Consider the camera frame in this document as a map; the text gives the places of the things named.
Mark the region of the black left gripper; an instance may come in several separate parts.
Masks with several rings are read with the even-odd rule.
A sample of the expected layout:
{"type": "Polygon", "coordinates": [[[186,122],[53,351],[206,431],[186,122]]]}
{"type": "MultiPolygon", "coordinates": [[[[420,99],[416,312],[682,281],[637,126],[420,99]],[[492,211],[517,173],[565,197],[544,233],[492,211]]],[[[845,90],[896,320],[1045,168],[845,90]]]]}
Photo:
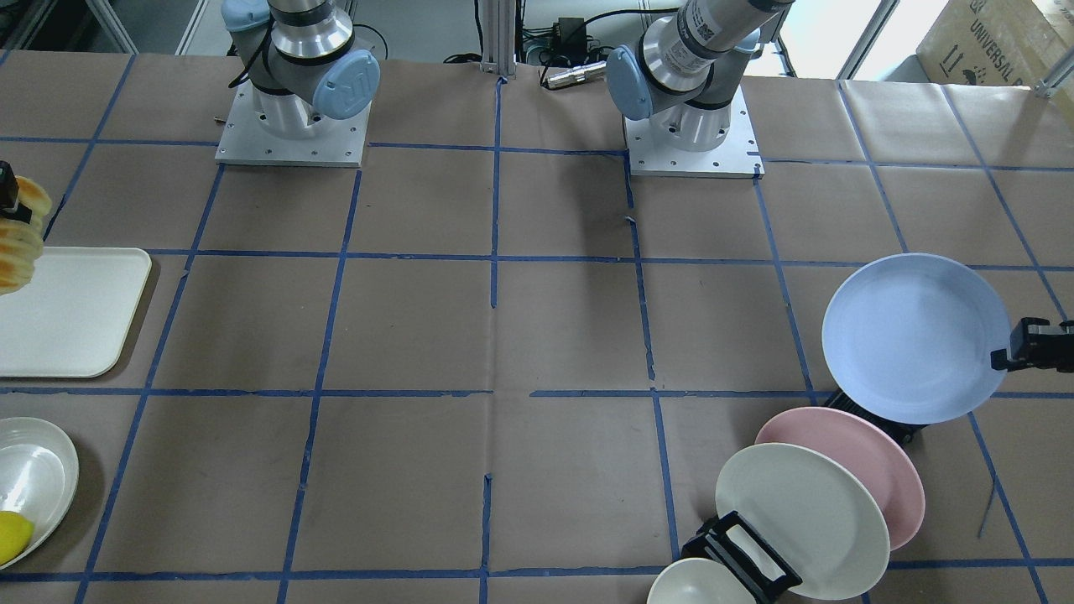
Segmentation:
{"type": "Polygon", "coordinates": [[[1073,373],[1073,321],[1053,325],[1043,318],[1021,318],[1010,332],[1008,349],[990,353],[990,366],[1001,372],[1039,368],[1073,373]]]}

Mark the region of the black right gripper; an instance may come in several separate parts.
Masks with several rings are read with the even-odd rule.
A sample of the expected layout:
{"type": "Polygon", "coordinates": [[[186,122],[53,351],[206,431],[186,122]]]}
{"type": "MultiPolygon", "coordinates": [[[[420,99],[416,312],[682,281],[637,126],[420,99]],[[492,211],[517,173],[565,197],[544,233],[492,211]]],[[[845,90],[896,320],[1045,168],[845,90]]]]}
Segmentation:
{"type": "Polygon", "coordinates": [[[17,211],[19,208],[19,184],[14,169],[8,161],[0,162],[1,210],[17,211]]]}

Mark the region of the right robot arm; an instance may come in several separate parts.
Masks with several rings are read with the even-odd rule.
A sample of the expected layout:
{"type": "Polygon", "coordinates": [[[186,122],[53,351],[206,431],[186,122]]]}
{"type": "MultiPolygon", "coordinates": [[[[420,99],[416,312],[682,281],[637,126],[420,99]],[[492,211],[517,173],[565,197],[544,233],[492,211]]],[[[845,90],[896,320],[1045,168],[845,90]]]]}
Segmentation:
{"type": "Polygon", "coordinates": [[[381,69],[331,1],[224,1],[237,58],[3,53],[3,211],[17,145],[182,146],[219,164],[359,169],[381,69]]]}

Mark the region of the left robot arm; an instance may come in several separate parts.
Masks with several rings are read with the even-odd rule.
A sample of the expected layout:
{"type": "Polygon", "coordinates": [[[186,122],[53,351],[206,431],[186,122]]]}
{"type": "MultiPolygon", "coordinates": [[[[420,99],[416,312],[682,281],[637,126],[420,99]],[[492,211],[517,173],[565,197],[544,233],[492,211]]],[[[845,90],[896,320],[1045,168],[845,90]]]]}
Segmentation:
{"type": "Polygon", "coordinates": [[[676,159],[701,161],[727,142],[732,101],[764,27],[790,1],[686,1],[633,45],[607,57],[603,76],[625,123],[676,159]]]}

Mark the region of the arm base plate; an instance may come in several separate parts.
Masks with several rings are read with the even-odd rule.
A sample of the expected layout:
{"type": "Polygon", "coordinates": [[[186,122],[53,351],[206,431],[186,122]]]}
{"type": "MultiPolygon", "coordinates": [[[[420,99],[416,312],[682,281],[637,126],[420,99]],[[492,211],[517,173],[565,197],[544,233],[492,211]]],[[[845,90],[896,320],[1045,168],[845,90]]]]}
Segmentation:
{"type": "Polygon", "coordinates": [[[226,166],[360,168],[371,106],[344,120],[326,117],[297,96],[240,85],[215,160],[226,166]]]}
{"type": "Polygon", "coordinates": [[[634,176],[755,179],[766,173],[741,89],[728,106],[668,107],[644,120],[624,118],[623,131],[634,176]]]}

